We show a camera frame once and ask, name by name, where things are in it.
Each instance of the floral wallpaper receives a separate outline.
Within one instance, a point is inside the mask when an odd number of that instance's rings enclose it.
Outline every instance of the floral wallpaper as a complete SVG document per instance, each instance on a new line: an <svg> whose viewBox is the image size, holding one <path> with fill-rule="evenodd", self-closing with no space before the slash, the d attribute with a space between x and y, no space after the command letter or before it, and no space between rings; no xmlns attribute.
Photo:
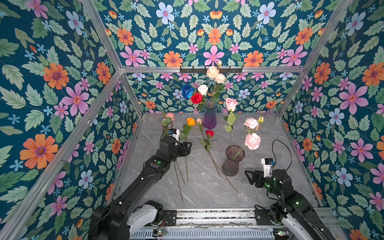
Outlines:
<svg viewBox="0 0 384 240"><path fill-rule="evenodd" d="M355 1L285 113L320 199L352 240L382 239L382 1Z"/></svg>

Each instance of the pink peony rose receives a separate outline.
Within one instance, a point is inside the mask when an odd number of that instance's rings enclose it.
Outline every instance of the pink peony rose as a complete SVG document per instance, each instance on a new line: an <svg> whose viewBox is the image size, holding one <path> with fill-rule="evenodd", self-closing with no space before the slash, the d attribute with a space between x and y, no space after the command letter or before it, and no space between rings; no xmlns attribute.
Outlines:
<svg viewBox="0 0 384 240"><path fill-rule="evenodd" d="M261 141L262 140L259 135L252 133L245 137L244 145L246 145L250 150L256 150L259 148Z"/></svg>
<svg viewBox="0 0 384 240"><path fill-rule="evenodd" d="M218 69L216 66L210 66L207 70L206 76L209 78L214 78L218 75Z"/></svg>
<svg viewBox="0 0 384 240"><path fill-rule="evenodd" d="M238 104L238 102L236 101L236 99L233 99L233 98L227 98L225 100L225 103L227 105L227 109L228 111L235 111L236 109L236 105Z"/></svg>

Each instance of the blue flower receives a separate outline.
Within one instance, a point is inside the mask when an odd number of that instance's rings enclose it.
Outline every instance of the blue flower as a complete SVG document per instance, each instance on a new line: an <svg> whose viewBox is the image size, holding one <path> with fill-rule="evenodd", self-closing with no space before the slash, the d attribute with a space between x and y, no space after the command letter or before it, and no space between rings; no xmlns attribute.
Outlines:
<svg viewBox="0 0 384 240"><path fill-rule="evenodd" d="M49 116L49 114L52 114L52 110L53 108L50 108L49 106L47 106L47 108L45 108L43 112L47 113L47 116Z"/></svg>
<svg viewBox="0 0 384 240"><path fill-rule="evenodd" d="M228 15L227 16L223 16L223 19L221 19L221 21L226 23L228 21Z"/></svg>
<svg viewBox="0 0 384 240"><path fill-rule="evenodd" d="M207 15L207 16L204 16L203 21L205 21L205 23L209 22L209 21L210 21L210 20L209 20L209 16L208 16L208 15Z"/></svg>
<svg viewBox="0 0 384 240"><path fill-rule="evenodd" d="M19 168L24 167L22 164L23 164L23 161L19 161L19 160L15 159L15 164L12 164L11 166L9 166L9 168L15 168L14 171L17 172L17 170L19 170Z"/></svg>
<svg viewBox="0 0 384 240"><path fill-rule="evenodd" d="M25 53L26 53L26 54L24 55L24 57L29 58L30 61L32 61L32 58L33 58L33 59L36 59L36 58L34 57L34 55L35 55L34 52L29 53L28 50L25 50Z"/></svg>
<svg viewBox="0 0 384 240"><path fill-rule="evenodd" d="M47 126L42 125L41 127L43 128L43 130L41 130L40 133L44 133L45 135L47 135L47 132L51 131L51 129L49 129L49 125Z"/></svg>
<svg viewBox="0 0 384 240"><path fill-rule="evenodd" d="M12 121L12 125L15 124L15 122L20 123L18 120L20 117L16 117L16 114L12 114L12 117L8 117L7 119Z"/></svg>
<svg viewBox="0 0 384 240"><path fill-rule="evenodd" d="M122 15L121 13L119 13L118 18L120 18L120 20L123 21L123 20L124 20L124 15Z"/></svg>

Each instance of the aluminum rail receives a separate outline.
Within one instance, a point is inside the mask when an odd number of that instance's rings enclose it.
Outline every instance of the aluminum rail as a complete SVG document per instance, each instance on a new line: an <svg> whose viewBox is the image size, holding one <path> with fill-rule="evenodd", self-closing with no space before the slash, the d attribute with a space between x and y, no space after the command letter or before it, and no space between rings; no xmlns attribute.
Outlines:
<svg viewBox="0 0 384 240"><path fill-rule="evenodd" d="M319 57L321 51L327 44L329 38L331 37L333 31L336 29L339 24L341 18L345 15L347 8L352 3L352 0L340 0L338 5L336 6L335 11L332 13L331 17L328 20L327 25L324 28L323 33L321 34L319 40L317 41L315 47L313 48L310 56L305 61L304 71L297 77L295 83L293 84L291 90L289 91L287 97L284 100L283 105L280 108L279 117L282 117L285 110L288 108L288 105L293 100L295 94L299 90L301 84L305 77L307 77L310 72L312 66L316 63L317 58Z"/></svg>
<svg viewBox="0 0 384 240"><path fill-rule="evenodd" d="M33 187L22 200L15 212L0 231L0 239L15 240L20 230L25 226L41 199L45 196L49 186L54 182L57 175L64 166L69 156L72 154L78 142L81 140L89 123L96 117L100 108L109 97L110 92L120 80L121 73L115 73L97 96L96 100L89 107L88 111L81 118L72 133L65 140L59 151L53 157L43 173L39 176Z"/></svg>

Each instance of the clear glass vase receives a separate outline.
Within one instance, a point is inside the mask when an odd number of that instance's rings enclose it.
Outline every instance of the clear glass vase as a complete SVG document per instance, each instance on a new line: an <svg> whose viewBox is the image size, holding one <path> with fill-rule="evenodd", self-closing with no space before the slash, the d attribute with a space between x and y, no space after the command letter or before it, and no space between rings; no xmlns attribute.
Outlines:
<svg viewBox="0 0 384 240"><path fill-rule="evenodd" d="M217 102L213 100L206 100L204 103L205 114L203 119L203 125L206 129L213 129L217 125L216 109Z"/></svg>
<svg viewBox="0 0 384 240"><path fill-rule="evenodd" d="M223 163L221 169L223 173L229 177L233 177L237 175L239 172L239 162L241 162L245 157L244 150L240 151L240 147L237 145L232 145L227 148L225 154L227 155L227 159Z"/></svg>

